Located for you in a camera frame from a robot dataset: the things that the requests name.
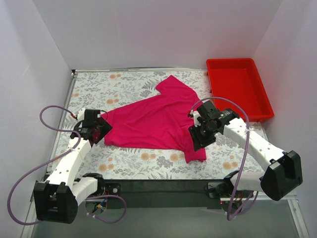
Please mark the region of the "magenta t shirt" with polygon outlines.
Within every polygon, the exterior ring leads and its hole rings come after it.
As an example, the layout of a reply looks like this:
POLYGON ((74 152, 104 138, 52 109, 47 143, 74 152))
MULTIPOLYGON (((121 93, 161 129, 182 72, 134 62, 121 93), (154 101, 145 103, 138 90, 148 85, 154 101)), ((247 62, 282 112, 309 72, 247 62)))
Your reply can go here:
POLYGON ((187 115, 199 100, 196 92, 174 76, 156 86, 159 94, 103 114, 112 126, 105 145, 126 148, 174 149, 187 163, 206 160, 205 149, 194 151, 187 115))

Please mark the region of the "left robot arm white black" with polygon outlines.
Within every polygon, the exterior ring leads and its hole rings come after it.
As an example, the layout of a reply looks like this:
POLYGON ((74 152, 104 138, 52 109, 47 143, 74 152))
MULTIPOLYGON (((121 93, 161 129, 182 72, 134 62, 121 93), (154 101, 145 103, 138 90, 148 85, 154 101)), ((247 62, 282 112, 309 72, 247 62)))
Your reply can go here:
POLYGON ((102 175, 92 173, 76 178, 86 155, 112 129, 101 114, 101 110, 85 108, 78 112, 66 155, 44 182, 35 184, 33 194, 38 220, 70 224, 86 198, 90 195, 101 198, 105 194, 102 175))

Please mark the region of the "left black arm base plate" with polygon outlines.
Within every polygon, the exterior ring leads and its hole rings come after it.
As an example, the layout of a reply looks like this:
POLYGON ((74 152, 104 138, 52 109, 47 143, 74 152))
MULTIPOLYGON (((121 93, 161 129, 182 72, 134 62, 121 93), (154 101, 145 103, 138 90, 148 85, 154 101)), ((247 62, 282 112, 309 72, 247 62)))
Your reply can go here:
POLYGON ((101 185, 100 195, 116 195, 120 196, 121 184, 119 183, 105 183, 101 185))

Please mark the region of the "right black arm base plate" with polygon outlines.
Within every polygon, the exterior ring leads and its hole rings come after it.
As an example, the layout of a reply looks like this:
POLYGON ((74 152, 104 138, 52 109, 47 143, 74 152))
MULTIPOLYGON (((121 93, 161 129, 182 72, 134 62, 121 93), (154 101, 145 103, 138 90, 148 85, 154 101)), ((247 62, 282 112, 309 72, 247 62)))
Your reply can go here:
POLYGON ((230 197, 234 186, 227 182, 209 182, 204 186, 204 192, 209 198, 230 197))

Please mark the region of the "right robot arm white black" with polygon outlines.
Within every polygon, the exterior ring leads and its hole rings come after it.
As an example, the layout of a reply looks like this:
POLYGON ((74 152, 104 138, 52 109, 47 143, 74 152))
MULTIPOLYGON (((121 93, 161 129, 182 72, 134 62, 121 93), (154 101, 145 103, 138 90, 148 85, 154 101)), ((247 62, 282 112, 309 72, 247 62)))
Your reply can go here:
POLYGON ((241 191, 265 193, 279 201, 303 182, 301 158, 295 151, 286 152, 247 128, 247 124, 232 109, 220 111, 212 102, 201 104, 188 114, 194 125, 189 127, 194 150, 203 149, 216 141, 220 133, 233 140, 255 159, 262 172, 234 171, 228 174, 214 191, 235 197, 241 191))

